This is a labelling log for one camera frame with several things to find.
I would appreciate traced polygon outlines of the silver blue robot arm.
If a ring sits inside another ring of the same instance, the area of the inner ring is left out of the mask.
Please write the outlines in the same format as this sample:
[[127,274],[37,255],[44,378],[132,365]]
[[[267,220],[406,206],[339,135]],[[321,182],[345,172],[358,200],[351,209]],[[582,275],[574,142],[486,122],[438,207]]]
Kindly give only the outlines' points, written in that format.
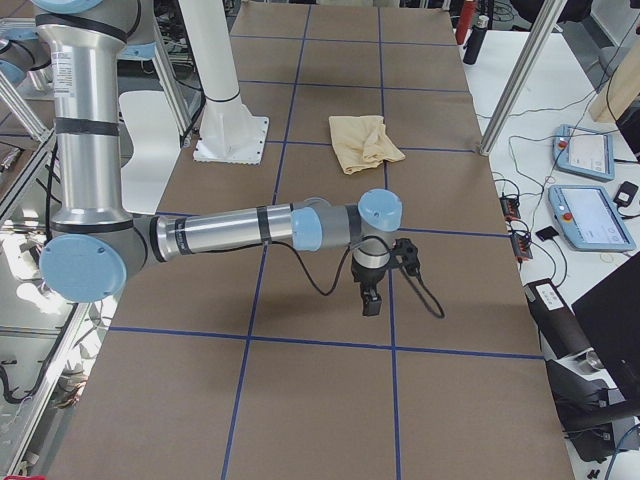
[[416,247],[397,238],[400,199],[374,189],[351,205],[300,203],[170,219],[156,210],[181,149],[159,91],[121,92],[117,63],[159,52],[149,1],[38,1],[49,46],[61,206],[39,259],[46,285],[92,303],[120,292],[151,262],[278,244],[293,253],[340,247],[363,312],[382,304],[378,283],[398,270],[426,294]]

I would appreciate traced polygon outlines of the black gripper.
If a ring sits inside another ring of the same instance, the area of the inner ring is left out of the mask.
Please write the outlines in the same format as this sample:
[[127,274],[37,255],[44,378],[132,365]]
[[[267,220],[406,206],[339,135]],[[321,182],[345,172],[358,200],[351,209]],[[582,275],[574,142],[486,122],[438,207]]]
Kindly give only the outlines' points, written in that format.
[[379,315],[382,297],[377,286],[388,270],[399,269],[409,277],[420,277],[418,248],[408,238],[398,238],[392,246],[382,238],[363,238],[352,254],[351,273],[359,285],[362,315]]

